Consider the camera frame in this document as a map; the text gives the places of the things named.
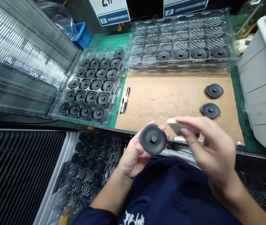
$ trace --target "white sign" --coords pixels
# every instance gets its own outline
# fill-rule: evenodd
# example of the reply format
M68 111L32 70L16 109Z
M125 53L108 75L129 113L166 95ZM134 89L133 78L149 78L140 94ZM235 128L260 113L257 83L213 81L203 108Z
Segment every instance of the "white sign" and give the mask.
M209 0L163 0L163 17L177 16L207 8Z
M130 21L126 0L89 0L103 26Z

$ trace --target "white plastic bin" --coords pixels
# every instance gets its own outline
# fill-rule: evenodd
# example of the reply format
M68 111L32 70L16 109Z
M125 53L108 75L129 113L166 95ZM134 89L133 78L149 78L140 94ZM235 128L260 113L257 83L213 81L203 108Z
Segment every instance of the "white plastic bin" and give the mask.
M256 139L266 147L266 16L238 63L250 125Z

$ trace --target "green workbench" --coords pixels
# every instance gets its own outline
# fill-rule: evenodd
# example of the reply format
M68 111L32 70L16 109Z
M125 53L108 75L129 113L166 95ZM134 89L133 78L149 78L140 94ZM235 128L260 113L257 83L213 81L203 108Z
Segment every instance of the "green workbench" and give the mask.
M93 38L91 39L91 42L88 47L96 48L96 47L111 47L111 46L119 46L119 45L128 45L130 41L130 34L131 34L131 30L121 31L121 32L112 32L112 33L106 33L106 34L95 34ZM239 123L241 126L244 143L245 143L245 147L240 146L238 150L244 151L244 152L266 155L266 148L262 146L254 137L253 131L250 128L248 115L246 114L246 112L243 112L243 109L242 109L244 105L244 98L243 98L243 93L241 89L237 67L234 67L232 69L231 75L232 75L232 82L233 82L233 88L234 88L234 93L235 93L235 100L236 100ZM125 78L121 78L121 84L122 84L122 87L124 87ZM109 128L113 128L113 129L115 128L120 102L121 101L118 101L118 104L115 107L115 112L113 112L113 115L109 119L109 122L107 124L107 127Z

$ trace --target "cardboard sheet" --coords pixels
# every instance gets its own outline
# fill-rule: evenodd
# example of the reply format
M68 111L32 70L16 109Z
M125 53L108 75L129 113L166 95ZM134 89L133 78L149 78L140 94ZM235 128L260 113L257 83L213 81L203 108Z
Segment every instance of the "cardboard sheet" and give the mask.
M116 129L139 131L152 120L157 125L166 125L165 133L176 134L167 125L167 119L176 116L201 117L201 106L215 103L221 114L214 121L229 134L238 145L244 145L242 131L231 80L231 74L195 75L157 72L147 74L129 72L126 83L131 88L126 112L118 114ZM217 99L209 98L205 88L212 83L219 84L224 93Z

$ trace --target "hand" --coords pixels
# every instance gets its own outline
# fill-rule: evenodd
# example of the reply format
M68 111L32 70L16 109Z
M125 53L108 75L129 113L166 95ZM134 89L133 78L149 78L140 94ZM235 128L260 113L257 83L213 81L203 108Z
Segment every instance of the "hand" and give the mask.
M164 131L165 126L161 125L159 128ZM123 153L117 170L120 175L124 175L128 178L135 178L146 166L146 164L151 159L152 155L148 154L139 142L139 136L143 128L130 140L127 149Z
M238 178L235 172L236 146L233 139L207 117L177 117L176 121L200 131L204 136L203 146L193 132L181 129L196 162L212 184L222 191L230 188Z

